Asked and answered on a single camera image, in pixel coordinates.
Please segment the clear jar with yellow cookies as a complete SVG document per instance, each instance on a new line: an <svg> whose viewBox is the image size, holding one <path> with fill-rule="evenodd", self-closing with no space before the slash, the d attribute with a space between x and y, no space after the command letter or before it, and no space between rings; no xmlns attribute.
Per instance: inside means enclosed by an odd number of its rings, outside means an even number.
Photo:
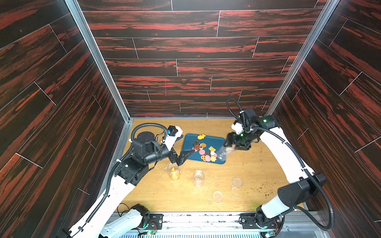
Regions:
<svg viewBox="0 0 381 238"><path fill-rule="evenodd" d="M177 163L169 163L167 170L171 180L178 180L180 178L180 170Z"/></svg>

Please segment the clear jar with pink cookie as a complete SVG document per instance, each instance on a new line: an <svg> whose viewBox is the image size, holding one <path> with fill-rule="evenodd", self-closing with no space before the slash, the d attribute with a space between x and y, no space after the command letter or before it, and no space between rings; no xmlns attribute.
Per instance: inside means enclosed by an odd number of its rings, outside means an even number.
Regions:
<svg viewBox="0 0 381 238"><path fill-rule="evenodd" d="M232 147L221 147L217 152L217 159L220 161L227 161L229 156L234 152L235 150Z"/></svg>

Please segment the clear jar with mixed cookies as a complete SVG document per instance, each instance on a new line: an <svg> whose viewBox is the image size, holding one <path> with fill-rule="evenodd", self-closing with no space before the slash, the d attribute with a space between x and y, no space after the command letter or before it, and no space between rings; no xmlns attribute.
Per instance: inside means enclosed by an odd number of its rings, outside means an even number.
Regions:
<svg viewBox="0 0 381 238"><path fill-rule="evenodd" d="M202 170L196 170L193 174L193 185L195 188L201 188L204 183L205 175Z"/></svg>

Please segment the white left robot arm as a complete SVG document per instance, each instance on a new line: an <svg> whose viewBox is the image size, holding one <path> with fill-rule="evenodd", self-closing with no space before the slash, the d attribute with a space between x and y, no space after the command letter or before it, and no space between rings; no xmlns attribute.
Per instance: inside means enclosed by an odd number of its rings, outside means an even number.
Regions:
<svg viewBox="0 0 381 238"><path fill-rule="evenodd" d="M106 188L95 203L68 231L69 238L118 238L125 232L137 228L149 216L149 210L142 205L132 207L127 214L114 222L109 222L114 211L123 199L134 190L142 178L151 170L150 164L169 159L178 166L194 153L194 150L177 154L174 144L183 137L178 126L168 128L157 125L163 130L161 142L153 133L144 131L131 134L131 145L125 155L112 167L107 178Z"/></svg>

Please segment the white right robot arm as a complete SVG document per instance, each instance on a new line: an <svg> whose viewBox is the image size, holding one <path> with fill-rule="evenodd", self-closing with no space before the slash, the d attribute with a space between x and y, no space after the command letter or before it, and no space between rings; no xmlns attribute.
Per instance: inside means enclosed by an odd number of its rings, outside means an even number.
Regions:
<svg viewBox="0 0 381 238"><path fill-rule="evenodd" d="M245 122L238 117L232 129L234 131L227 135L225 147L234 145L235 150L249 150L252 143L262 141L276 158L289 182L277 190L272 200L257 209L261 219L273 219L286 214L296 205L317 195L319 189L312 179L320 186L326 183L325 175L315 173L302 158L297 157L296 150L290 148L291 144L273 116L251 117Z"/></svg>

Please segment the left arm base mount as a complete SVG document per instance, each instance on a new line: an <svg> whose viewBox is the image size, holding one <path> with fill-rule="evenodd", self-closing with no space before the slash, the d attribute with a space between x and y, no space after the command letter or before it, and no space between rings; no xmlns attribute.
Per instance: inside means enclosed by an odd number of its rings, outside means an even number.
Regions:
<svg viewBox="0 0 381 238"><path fill-rule="evenodd" d="M145 206L136 204L132 209L138 211L142 217L140 224L134 228L137 230L138 236L155 235L158 230L162 229L164 215L160 213L151 213Z"/></svg>

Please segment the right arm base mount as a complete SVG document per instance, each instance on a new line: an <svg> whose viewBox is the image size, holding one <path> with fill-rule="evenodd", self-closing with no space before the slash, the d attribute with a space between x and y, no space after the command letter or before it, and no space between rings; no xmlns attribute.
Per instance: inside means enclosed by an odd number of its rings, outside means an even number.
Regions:
<svg viewBox="0 0 381 238"><path fill-rule="evenodd" d="M268 218L260 206L255 213L241 214L238 222L243 229L261 229L262 238L275 238L283 228L285 218L281 215Z"/></svg>

